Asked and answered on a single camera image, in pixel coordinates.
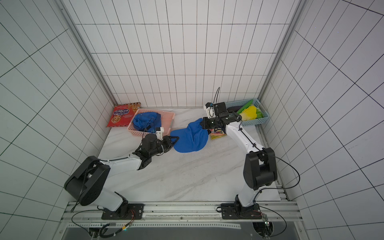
pink basket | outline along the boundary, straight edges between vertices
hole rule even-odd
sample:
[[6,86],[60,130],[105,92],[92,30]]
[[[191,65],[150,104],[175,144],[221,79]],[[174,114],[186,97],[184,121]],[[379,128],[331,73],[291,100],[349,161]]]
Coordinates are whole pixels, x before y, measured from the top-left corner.
[[[169,135],[170,134],[170,129],[171,129],[172,124],[173,124],[173,120],[175,118],[175,113],[173,113],[173,112],[166,112],[166,111],[159,111],[159,110],[151,110],[151,109],[139,108],[136,111],[135,115],[133,116],[132,121],[136,117],[137,114],[139,114],[139,113],[147,113],[147,112],[155,112],[155,113],[159,113],[161,115],[161,126],[164,128],[164,134],[163,135],[164,136],[165,135]],[[130,131],[133,136],[142,137],[142,136],[145,136],[145,135],[147,135],[149,133],[149,132],[137,131],[136,128],[133,126],[132,121],[128,125],[128,131]]]

metal corner post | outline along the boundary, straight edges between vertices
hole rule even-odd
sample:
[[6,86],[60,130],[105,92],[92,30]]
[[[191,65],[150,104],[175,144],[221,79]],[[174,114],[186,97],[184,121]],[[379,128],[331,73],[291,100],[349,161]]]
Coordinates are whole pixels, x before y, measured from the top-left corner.
[[298,3],[298,5],[296,7],[296,10],[293,14],[293,17],[289,23],[289,27],[288,27],[285,35],[284,35],[283,41],[281,42],[280,47],[277,50],[276,57],[273,60],[271,68],[269,69],[269,72],[268,72],[267,78],[263,84],[262,90],[260,91],[260,94],[258,97],[259,101],[261,101],[261,99],[263,98],[265,91],[266,91],[266,88],[267,88],[268,84],[271,82],[272,76],[276,71],[277,65],[278,65],[279,61],[281,60],[283,52],[287,48],[288,42],[291,39],[293,32],[295,31],[295,28],[299,22],[299,19],[302,15],[302,12],[304,11],[304,8],[307,5],[307,3],[308,3],[308,0],[300,0],[300,2]]
[[114,98],[114,96],[113,96],[113,94],[111,92],[111,89],[108,87],[107,82],[105,81],[103,75],[101,74],[101,71],[97,67],[97,64],[96,64],[95,60],[93,59],[93,57],[92,57],[92,55],[91,55],[87,45],[85,44],[85,42],[84,42],[83,38],[81,37],[79,31],[77,30],[77,27],[75,26],[75,23],[73,22],[73,19],[72,19],[71,15],[69,15],[68,9],[66,8],[66,6],[64,5],[62,0],[54,0],[54,2],[56,4],[57,8],[59,9],[59,11],[61,12],[61,14],[62,14],[66,24],[68,25],[68,29],[71,31],[71,33],[72,33],[73,37],[75,38],[77,44],[80,46],[82,52],[84,53],[85,58],[89,61],[90,65],[91,65],[91,68],[96,73],[97,77],[99,78],[99,81],[103,85],[103,88],[107,92],[108,97],[111,99],[112,103],[114,105],[116,105],[117,101]]

blue cloth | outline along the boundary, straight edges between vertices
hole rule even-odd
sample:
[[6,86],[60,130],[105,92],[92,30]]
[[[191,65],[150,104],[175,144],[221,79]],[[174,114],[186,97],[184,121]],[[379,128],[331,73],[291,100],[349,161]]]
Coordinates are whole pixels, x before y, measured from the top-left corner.
[[202,149],[208,141],[208,131],[200,125],[202,118],[188,124],[187,128],[173,130],[170,136],[177,136],[179,140],[173,146],[177,152],[195,152]]
[[155,133],[156,128],[161,127],[161,115],[155,112],[139,113],[132,123],[138,131]]

mounting plate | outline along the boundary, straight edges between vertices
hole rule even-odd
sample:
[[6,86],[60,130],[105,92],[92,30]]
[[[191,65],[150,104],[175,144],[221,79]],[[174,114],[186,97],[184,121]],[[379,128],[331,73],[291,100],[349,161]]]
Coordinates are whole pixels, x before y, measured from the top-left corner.
[[242,212],[241,215],[236,213],[234,204],[221,204],[221,216],[223,219],[262,219],[258,204]]
[[143,208],[144,204],[127,204],[126,205],[126,215],[124,217],[120,217],[119,214],[116,212],[112,212],[108,209],[105,209],[103,211],[103,215],[101,216],[101,219],[103,220],[131,220],[132,219],[132,211],[135,212],[135,220],[139,220],[143,216]]

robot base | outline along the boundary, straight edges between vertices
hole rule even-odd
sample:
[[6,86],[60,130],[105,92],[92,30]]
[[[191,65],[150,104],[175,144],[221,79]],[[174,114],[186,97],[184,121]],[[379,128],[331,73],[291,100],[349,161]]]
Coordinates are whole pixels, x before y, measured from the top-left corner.
[[243,207],[238,199],[232,204],[221,204],[221,216],[223,219],[262,219],[262,213],[258,204]]
[[118,210],[115,212],[110,211],[108,209],[104,209],[103,215],[101,219],[103,220],[131,220],[132,219],[132,211],[135,214],[135,220],[139,220],[143,216],[143,208],[144,204],[129,204],[122,203]]

